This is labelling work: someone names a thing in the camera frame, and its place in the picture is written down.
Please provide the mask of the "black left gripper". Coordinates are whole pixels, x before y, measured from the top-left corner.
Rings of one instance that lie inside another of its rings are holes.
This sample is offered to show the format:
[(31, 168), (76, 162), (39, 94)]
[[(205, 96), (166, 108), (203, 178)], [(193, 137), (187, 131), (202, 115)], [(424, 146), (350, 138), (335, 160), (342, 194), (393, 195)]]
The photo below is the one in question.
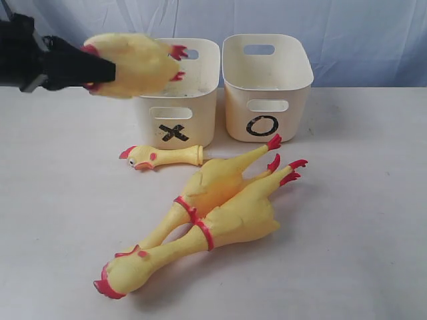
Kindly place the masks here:
[[(47, 74), (43, 66), (46, 52)], [(64, 39), (40, 36), (34, 18), (8, 13), (1, 21), (1, 86), (31, 93), (42, 87), (58, 91), (115, 80), (115, 64), (100, 57), (93, 45), (74, 47)]]

